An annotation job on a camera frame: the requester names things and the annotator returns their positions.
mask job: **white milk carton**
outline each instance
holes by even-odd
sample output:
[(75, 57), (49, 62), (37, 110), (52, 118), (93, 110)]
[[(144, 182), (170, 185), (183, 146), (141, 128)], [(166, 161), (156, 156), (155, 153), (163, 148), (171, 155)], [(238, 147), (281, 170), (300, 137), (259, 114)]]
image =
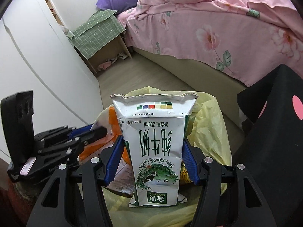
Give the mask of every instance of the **white milk carton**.
[(111, 95), (134, 171), (134, 206), (177, 204), (184, 132), (197, 97)]

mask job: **bed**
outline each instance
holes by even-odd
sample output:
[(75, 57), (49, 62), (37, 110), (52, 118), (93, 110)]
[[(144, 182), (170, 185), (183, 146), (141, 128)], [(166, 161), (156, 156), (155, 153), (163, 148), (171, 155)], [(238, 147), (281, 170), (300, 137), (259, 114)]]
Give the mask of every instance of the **bed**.
[(303, 21), (290, 0), (279, 1), (139, 0), (118, 20), (127, 46), (215, 96), (240, 126), (239, 92), (279, 64), (303, 76)]

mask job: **blue plastic part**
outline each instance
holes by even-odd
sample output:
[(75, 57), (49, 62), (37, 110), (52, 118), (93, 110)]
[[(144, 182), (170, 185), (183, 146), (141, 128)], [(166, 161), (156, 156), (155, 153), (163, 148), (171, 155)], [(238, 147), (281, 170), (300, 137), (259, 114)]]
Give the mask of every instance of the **blue plastic part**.
[(197, 163), (189, 149), (190, 144), (183, 141), (182, 147), (182, 159), (184, 161), (187, 173), (189, 175), (189, 179), (194, 182), (195, 185), (199, 185), (199, 176), (198, 176), (198, 166)]
[(90, 125), (87, 125), (87, 126), (83, 126), (79, 129), (75, 129), (72, 131), (72, 133), (69, 135), (69, 139), (73, 139), (74, 137), (84, 133), (84, 132), (87, 132), (87, 131), (90, 131), (91, 127), (93, 126), (93, 124), (90, 124)]
[(114, 148), (114, 151), (112, 152), (112, 155), (106, 165), (106, 173), (104, 178), (106, 185), (109, 185), (110, 182), (114, 180), (124, 150), (123, 137), (119, 136), (117, 139), (118, 141), (116, 143), (116, 147)]

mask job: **pink floral bed sheet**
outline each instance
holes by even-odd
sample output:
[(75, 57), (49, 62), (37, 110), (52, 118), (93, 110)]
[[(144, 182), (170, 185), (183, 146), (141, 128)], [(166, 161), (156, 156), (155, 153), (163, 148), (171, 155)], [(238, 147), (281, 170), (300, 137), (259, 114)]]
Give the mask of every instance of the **pink floral bed sheet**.
[(303, 77), (303, 20), (290, 0), (139, 0), (118, 20), (127, 46), (204, 62), (248, 87), (279, 64)]

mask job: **white wardrobe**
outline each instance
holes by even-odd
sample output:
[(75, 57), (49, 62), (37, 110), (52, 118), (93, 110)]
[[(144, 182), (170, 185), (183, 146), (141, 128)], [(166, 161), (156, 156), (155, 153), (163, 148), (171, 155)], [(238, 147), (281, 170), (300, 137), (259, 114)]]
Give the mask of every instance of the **white wardrobe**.
[[(103, 110), (97, 79), (45, 0), (13, 0), (0, 20), (0, 99), (34, 91), (34, 132), (93, 123)], [(10, 162), (3, 130), (0, 157)]]

